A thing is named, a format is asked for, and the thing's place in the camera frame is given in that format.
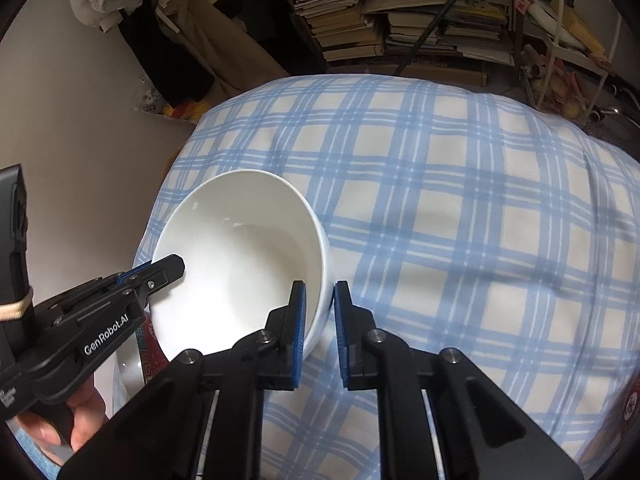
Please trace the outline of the person's left hand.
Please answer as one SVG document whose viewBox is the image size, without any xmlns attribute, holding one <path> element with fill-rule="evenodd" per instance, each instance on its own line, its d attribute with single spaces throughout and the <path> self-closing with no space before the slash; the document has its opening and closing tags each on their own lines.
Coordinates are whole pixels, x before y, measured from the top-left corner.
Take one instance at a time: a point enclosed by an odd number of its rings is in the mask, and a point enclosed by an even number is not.
<svg viewBox="0 0 640 480">
<path fill-rule="evenodd" d="M 27 411 L 15 420 L 47 458 L 62 464 L 64 446 L 77 452 L 107 422 L 106 405 L 90 375 L 64 406 L 44 406 L 39 413 Z"/>
</svg>

